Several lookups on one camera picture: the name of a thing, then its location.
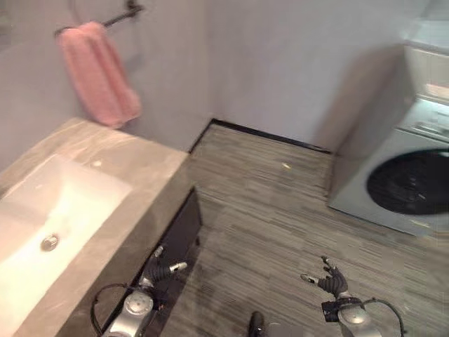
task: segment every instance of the wall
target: wall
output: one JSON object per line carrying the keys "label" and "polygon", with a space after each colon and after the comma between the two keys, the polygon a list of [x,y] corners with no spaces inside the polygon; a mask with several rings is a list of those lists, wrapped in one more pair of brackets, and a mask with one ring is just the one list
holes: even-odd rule
{"label": "wall", "polygon": [[215,115],[334,150],[427,4],[209,1]]}
{"label": "wall", "polygon": [[[85,116],[53,31],[75,25],[76,16],[108,20],[123,11],[125,1],[3,2],[13,27],[0,36],[0,171],[68,118]],[[205,4],[140,3],[147,10],[135,22],[121,22],[109,31],[144,107],[124,131],[186,150],[211,118]]]}

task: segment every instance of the towel rack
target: towel rack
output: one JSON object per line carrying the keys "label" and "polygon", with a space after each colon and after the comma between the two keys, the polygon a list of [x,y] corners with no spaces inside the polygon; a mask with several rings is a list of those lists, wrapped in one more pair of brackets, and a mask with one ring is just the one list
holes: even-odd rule
{"label": "towel rack", "polygon": [[[105,27],[112,26],[114,23],[117,23],[119,21],[125,20],[126,18],[134,18],[140,11],[143,11],[145,9],[144,6],[137,3],[136,0],[127,0],[125,5],[127,11],[119,16],[116,16],[115,18],[112,18],[111,20],[102,22],[102,25]],[[64,29],[71,28],[71,27],[63,27],[55,31],[55,37],[57,37]]]}

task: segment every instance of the sink drain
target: sink drain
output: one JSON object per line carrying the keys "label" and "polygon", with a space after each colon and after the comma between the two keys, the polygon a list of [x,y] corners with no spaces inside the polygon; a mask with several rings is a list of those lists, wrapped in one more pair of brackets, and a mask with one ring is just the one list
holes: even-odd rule
{"label": "sink drain", "polygon": [[41,249],[43,251],[52,251],[58,245],[59,237],[56,234],[48,235],[41,242]]}

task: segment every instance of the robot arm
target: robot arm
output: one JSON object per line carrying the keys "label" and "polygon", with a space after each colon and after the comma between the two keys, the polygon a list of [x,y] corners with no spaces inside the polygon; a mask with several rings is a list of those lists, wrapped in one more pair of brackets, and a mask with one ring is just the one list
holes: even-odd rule
{"label": "robot arm", "polygon": [[361,300],[352,297],[348,292],[348,284],[343,274],[330,264],[328,258],[325,256],[321,258],[326,264],[324,270],[330,276],[319,279],[301,274],[301,278],[334,295],[335,301],[321,304],[325,320],[339,322],[344,337],[382,337],[370,315],[363,308]]}
{"label": "robot arm", "polygon": [[154,291],[154,285],[187,267],[185,262],[167,267],[159,266],[157,259],[162,251],[163,247],[160,246],[150,256],[140,275],[138,285],[125,298],[121,312],[103,334],[98,334],[99,336],[140,337],[143,335],[152,314],[161,306],[161,304],[158,304],[159,299]]}

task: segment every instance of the washing machine door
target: washing machine door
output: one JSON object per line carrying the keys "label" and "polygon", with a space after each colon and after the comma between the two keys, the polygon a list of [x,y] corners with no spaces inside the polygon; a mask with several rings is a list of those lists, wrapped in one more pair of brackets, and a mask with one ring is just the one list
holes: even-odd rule
{"label": "washing machine door", "polygon": [[367,182],[379,206],[402,214],[449,212],[449,148],[403,154],[378,166]]}

